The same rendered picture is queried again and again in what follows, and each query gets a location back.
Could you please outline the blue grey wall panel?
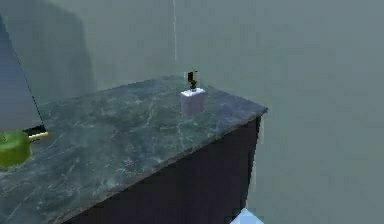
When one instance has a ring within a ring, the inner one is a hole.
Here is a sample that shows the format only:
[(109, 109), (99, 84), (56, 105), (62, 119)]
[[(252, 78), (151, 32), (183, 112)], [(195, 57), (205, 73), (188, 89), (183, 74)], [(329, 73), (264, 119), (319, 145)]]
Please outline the blue grey wall panel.
[(0, 15), (0, 131), (12, 130), (32, 136), (46, 128)]

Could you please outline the dark cabinet marble counter top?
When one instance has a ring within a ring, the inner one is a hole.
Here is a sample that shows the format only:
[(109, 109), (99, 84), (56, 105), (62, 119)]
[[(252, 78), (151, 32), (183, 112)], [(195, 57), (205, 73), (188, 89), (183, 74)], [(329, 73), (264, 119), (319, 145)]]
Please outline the dark cabinet marble counter top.
[(267, 109), (207, 86), (186, 117), (185, 87), (168, 76), (41, 105), (48, 138), (0, 168), (0, 224), (230, 224)]

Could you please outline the white soap dispenser black pump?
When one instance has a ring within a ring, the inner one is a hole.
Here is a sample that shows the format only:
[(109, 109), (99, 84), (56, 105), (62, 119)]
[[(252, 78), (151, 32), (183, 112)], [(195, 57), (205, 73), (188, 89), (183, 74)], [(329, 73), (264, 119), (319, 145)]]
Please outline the white soap dispenser black pump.
[(186, 78), (188, 88), (180, 92), (181, 113), (184, 117), (191, 117), (204, 111), (207, 91), (197, 86), (197, 70), (188, 71)]

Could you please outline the pale blue white object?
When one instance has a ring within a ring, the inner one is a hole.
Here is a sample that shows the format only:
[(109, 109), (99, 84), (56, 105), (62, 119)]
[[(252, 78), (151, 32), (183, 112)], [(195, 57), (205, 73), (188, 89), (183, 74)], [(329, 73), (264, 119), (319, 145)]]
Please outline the pale blue white object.
[(264, 222), (247, 208), (243, 208), (230, 224), (264, 224)]

